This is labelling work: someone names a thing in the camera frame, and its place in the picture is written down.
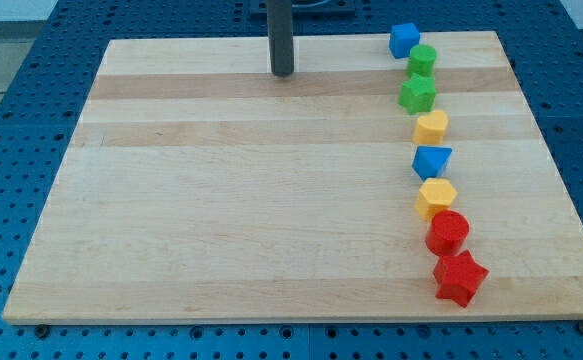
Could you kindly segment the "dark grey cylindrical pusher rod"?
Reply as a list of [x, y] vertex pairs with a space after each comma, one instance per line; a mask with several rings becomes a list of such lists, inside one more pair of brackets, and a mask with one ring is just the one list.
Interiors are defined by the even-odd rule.
[[271, 72], [290, 76], [294, 72], [292, 1], [267, 0], [266, 10]]

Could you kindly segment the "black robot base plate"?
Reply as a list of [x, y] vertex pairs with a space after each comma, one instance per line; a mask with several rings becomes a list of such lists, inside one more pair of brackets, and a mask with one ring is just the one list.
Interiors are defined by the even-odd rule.
[[[251, 18], [263, 18], [267, 14], [265, 0], [247, 0]], [[294, 16], [312, 15], [353, 15], [356, 11], [354, 0], [292, 0]]]

